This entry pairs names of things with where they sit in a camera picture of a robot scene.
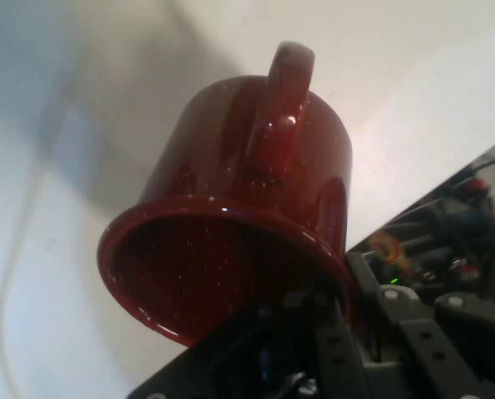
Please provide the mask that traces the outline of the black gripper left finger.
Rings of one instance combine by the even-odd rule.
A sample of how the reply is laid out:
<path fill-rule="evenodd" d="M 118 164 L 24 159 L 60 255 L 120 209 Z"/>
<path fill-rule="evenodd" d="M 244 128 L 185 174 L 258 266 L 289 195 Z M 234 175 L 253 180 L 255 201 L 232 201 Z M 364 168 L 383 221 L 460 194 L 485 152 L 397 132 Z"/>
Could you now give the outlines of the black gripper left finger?
<path fill-rule="evenodd" d="M 136 387 L 131 398 L 368 398 L 354 338 L 331 293 L 248 307 Z"/>

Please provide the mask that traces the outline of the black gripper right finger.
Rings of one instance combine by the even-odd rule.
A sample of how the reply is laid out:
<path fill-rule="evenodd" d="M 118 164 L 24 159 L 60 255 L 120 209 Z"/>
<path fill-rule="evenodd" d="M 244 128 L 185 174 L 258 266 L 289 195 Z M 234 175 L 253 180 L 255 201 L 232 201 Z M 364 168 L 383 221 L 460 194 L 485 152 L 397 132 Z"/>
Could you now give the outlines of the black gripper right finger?
<path fill-rule="evenodd" d="M 395 393 L 495 398 L 495 304 L 447 293 L 428 306 L 411 288 L 379 284 L 363 254 L 348 253 L 346 263 L 357 288 L 356 318 L 378 358 L 389 350 L 401 357 L 408 383 Z"/>

